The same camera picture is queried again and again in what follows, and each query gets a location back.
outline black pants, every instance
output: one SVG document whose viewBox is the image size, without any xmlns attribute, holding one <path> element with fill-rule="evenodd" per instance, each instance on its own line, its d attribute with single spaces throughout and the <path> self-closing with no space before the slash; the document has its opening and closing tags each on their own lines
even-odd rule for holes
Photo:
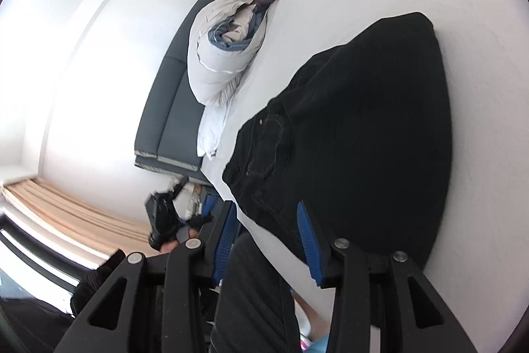
<svg viewBox="0 0 529 353">
<path fill-rule="evenodd" d="M 290 287 L 252 236 L 235 242 L 211 335 L 212 353 L 300 353 Z"/>
<path fill-rule="evenodd" d="M 241 210 L 305 260 L 297 205 L 362 250 L 424 268 L 452 160 L 448 88 L 432 23 L 385 18 L 314 55 L 237 134 L 223 180 Z M 322 193 L 322 181 L 342 185 Z"/>
</svg>

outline metal bolt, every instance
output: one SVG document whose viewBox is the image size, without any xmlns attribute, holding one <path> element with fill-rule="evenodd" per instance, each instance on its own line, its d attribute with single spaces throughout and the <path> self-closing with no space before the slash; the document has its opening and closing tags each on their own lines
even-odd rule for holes
<svg viewBox="0 0 529 353">
<path fill-rule="evenodd" d="M 200 241 L 198 238 L 190 238 L 186 241 L 186 247 L 189 249 L 198 249 L 201 244 L 202 241 Z"/>
<path fill-rule="evenodd" d="M 346 249 L 349 247 L 349 241 L 346 240 L 345 238 L 337 238 L 334 240 L 334 246 L 337 248 L 337 249 Z"/>
<path fill-rule="evenodd" d="M 140 263 L 143 260 L 143 256 L 141 253 L 131 253 L 129 254 L 129 257 L 127 257 L 127 261 L 129 263 Z"/>
<path fill-rule="evenodd" d="M 406 260 L 408 260 L 408 255 L 403 251 L 396 251 L 393 253 L 393 259 L 397 262 L 406 262 Z"/>
</svg>

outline gray sofa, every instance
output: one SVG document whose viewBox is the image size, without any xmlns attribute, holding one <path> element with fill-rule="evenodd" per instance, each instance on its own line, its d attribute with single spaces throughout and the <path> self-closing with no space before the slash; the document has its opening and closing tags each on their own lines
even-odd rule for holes
<svg viewBox="0 0 529 353">
<path fill-rule="evenodd" d="M 198 125 L 204 106 L 195 99 L 187 77 L 189 31 L 198 12 L 214 0 L 198 0 L 183 20 L 152 85 L 141 116 L 134 153 L 136 166 L 187 175 L 209 185 L 197 156 Z"/>
</svg>

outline person's leg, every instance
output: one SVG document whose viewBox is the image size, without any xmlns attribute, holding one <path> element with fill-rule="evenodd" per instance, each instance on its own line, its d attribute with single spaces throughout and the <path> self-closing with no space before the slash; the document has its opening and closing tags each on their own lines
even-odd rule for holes
<svg viewBox="0 0 529 353">
<path fill-rule="evenodd" d="M 213 353 L 301 352 L 290 287 L 249 233 L 229 256 L 211 341 Z"/>
</svg>

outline bed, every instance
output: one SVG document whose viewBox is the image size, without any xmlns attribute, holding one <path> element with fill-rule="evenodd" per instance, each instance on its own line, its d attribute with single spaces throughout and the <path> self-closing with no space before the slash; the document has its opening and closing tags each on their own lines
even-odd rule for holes
<svg viewBox="0 0 529 353">
<path fill-rule="evenodd" d="M 428 16 L 440 42 L 451 99 L 454 156 L 440 233 L 425 274 L 480 353 L 496 353 L 529 304 L 529 3 L 527 0 L 278 0 L 266 37 L 239 85 L 216 157 L 202 172 L 222 181 L 237 131 L 313 54 L 344 44 L 377 19 Z M 320 175 L 310 172 L 307 175 Z M 322 193 L 340 178 L 327 173 Z M 239 210 L 272 264 L 323 316 L 334 292 Z"/>
</svg>

